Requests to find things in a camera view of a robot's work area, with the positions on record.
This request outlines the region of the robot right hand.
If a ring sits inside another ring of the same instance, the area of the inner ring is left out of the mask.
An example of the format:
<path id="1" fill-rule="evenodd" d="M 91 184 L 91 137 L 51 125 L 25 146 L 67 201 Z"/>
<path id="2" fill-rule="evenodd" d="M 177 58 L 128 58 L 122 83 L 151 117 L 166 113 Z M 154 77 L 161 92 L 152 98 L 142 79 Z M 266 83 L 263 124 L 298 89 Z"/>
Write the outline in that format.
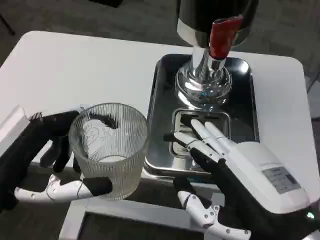
<path id="1" fill-rule="evenodd" d="M 181 121 L 193 136 L 175 131 L 163 139 L 185 147 L 225 197 L 224 205 L 213 204 L 186 177 L 173 180 L 182 208 L 206 239 L 319 239 L 320 212 L 307 189 L 265 145 L 236 143 L 209 121 L 190 116 Z"/>

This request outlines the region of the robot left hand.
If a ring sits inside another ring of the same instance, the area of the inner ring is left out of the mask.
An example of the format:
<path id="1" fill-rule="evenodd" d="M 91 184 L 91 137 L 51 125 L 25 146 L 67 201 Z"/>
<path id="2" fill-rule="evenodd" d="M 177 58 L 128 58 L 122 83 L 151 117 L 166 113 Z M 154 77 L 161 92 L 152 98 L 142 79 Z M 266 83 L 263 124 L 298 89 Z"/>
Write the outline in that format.
<path id="1" fill-rule="evenodd" d="M 53 165 L 55 173 L 64 170 L 70 157 L 68 131 L 80 110 L 51 115 L 36 112 L 27 116 L 16 106 L 0 124 L 0 209 L 11 210 L 18 202 L 63 203 L 109 194 L 112 181 L 106 177 L 77 178 L 61 183 L 51 174 L 43 191 L 23 189 L 28 168 L 48 141 L 51 147 L 42 155 L 43 166 Z"/>

